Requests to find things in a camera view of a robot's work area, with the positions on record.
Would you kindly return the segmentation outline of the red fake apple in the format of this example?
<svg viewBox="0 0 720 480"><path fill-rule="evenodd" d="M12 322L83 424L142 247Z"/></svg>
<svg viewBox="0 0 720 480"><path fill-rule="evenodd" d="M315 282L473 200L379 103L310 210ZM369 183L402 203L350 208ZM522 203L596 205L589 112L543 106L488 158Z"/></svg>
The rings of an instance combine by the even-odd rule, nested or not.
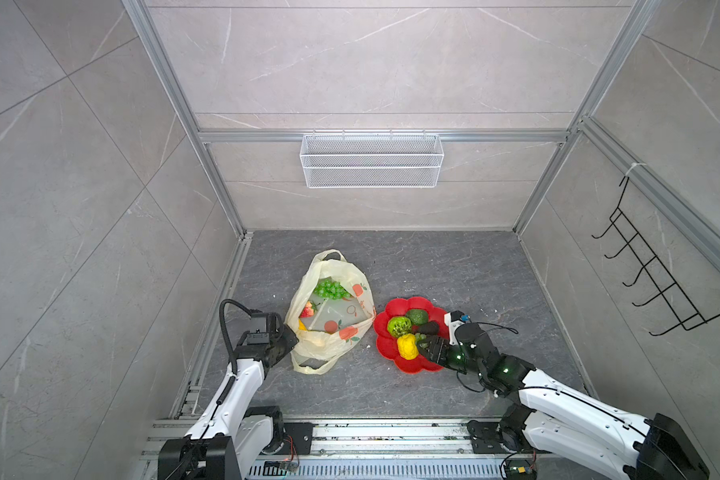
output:
<svg viewBox="0 0 720 480"><path fill-rule="evenodd" d="M312 318L316 315L318 309L318 304L315 304L312 301L307 301L302 312L299 315L299 318Z"/></svg>

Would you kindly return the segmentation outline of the yellow fake lemon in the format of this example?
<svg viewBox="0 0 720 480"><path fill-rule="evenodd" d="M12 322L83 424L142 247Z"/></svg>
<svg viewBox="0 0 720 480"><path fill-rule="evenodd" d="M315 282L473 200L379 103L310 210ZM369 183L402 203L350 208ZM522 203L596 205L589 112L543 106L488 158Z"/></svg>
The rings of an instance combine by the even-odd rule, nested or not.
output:
<svg viewBox="0 0 720 480"><path fill-rule="evenodd" d="M419 356L417 337L409 333L397 338L397 348L400 357L404 360L414 360Z"/></svg>

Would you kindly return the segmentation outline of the green fake lime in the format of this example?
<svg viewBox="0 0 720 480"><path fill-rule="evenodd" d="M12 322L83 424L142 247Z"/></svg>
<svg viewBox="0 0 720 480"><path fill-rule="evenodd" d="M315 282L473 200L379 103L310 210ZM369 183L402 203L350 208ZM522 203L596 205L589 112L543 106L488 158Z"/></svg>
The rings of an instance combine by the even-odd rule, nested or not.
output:
<svg viewBox="0 0 720 480"><path fill-rule="evenodd" d="M406 312L405 317L414 326L422 326L430 321L429 313L425 309L410 309Z"/></svg>

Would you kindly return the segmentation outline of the cream plastic shopping bag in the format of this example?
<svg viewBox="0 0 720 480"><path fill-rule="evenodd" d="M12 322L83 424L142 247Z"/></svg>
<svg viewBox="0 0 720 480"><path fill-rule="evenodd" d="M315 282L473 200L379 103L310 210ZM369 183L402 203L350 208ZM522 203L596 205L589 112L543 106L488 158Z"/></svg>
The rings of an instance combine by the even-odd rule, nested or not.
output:
<svg viewBox="0 0 720 480"><path fill-rule="evenodd" d="M313 294L319 280L339 281L352 297L328 300ZM307 301L318 304L312 318L299 318ZM291 352L293 370L304 375L323 375L362 339L376 316L375 302L365 274L335 249L313 258L293 296L286 324L298 343Z"/></svg>

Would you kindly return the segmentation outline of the green spotted fake fruit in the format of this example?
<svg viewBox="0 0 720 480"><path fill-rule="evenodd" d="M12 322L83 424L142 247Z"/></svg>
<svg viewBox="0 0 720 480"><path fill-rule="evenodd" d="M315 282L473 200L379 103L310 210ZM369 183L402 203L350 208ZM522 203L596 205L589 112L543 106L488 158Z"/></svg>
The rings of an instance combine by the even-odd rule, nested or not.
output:
<svg viewBox="0 0 720 480"><path fill-rule="evenodd" d="M413 323L406 316L395 316L388 320L386 329L393 338L400 338L412 333Z"/></svg>

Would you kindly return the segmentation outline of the red flower-shaped plastic bowl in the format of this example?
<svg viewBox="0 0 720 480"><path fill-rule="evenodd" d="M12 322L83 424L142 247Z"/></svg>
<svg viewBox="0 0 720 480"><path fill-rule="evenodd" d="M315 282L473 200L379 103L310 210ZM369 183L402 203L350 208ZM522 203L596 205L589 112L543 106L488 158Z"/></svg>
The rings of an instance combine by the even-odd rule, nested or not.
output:
<svg viewBox="0 0 720 480"><path fill-rule="evenodd" d="M448 327L445 323L447 312L444 309L434 306L424 297L396 298L389 301L384 310L378 313L374 320L373 328L377 334L377 350L383 357L392 360L397 368L404 373L417 374L421 371L441 371L442 366L430 362L423 355L418 355L415 359L403 358L399 353L397 339L387 330L387 324L393 317L404 316L411 309L425 310L429 319L438 324L438 335L445 340L449 339Z"/></svg>

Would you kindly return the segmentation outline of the dark fake avocado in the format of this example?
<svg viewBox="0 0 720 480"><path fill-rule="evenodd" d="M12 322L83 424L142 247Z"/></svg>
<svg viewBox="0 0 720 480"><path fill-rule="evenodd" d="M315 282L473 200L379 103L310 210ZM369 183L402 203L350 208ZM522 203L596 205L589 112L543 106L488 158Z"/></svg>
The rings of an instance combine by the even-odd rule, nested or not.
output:
<svg viewBox="0 0 720 480"><path fill-rule="evenodd" d="M440 324L436 321L429 321L419 325L416 333L424 336L438 336L440 334Z"/></svg>

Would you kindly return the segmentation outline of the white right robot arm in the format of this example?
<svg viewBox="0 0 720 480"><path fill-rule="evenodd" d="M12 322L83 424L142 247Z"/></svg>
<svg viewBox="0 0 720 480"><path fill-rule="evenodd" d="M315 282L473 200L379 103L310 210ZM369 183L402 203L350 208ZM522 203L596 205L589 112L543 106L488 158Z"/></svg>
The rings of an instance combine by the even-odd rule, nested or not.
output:
<svg viewBox="0 0 720 480"><path fill-rule="evenodd" d="M494 433L479 424L475 438L492 439L509 454L549 452L610 479L707 479L710 470L683 428L657 413L633 414L500 352L475 323L457 324L447 338L415 333L423 357L458 374L474 373L482 391L512 401Z"/></svg>

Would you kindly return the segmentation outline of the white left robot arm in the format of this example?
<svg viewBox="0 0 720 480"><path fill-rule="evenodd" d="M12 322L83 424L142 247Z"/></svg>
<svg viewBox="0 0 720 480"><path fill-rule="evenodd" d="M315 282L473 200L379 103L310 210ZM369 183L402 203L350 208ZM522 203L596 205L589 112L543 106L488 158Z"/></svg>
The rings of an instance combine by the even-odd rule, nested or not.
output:
<svg viewBox="0 0 720 480"><path fill-rule="evenodd" d="M252 328L232 342L224 300L219 309L228 354L225 376L199 420L158 455L159 479L244 479L257 457L277 451L284 442L282 413L277 407L251 408L269 369L298 343L295 333L274 312L245 308Z"/></svg>

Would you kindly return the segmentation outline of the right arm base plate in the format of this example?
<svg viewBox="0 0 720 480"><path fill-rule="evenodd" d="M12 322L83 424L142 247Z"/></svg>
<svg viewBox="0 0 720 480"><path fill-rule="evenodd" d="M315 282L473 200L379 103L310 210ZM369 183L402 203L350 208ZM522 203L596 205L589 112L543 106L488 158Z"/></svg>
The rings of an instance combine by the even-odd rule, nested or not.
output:
<svg viewBox="0 0 720 480"><path fill-rule="evenodd" d="M547 451L533 447L523 433L526 421L501 419L496 421L470 420L466 424L475 454L525 453Z"/></svg>

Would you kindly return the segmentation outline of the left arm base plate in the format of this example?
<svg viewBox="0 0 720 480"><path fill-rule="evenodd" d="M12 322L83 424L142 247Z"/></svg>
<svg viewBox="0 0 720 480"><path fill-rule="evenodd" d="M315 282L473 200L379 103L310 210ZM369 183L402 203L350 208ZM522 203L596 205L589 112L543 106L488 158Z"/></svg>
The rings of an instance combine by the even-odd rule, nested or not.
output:
<svg viewBox="0 0 720 480"><path fill-rule="evenodd" d="M315 425L311 422L286 422L277 455L290 457L292 449L295 449L295 454L298 456L309 455L314 428Z"/></svg>

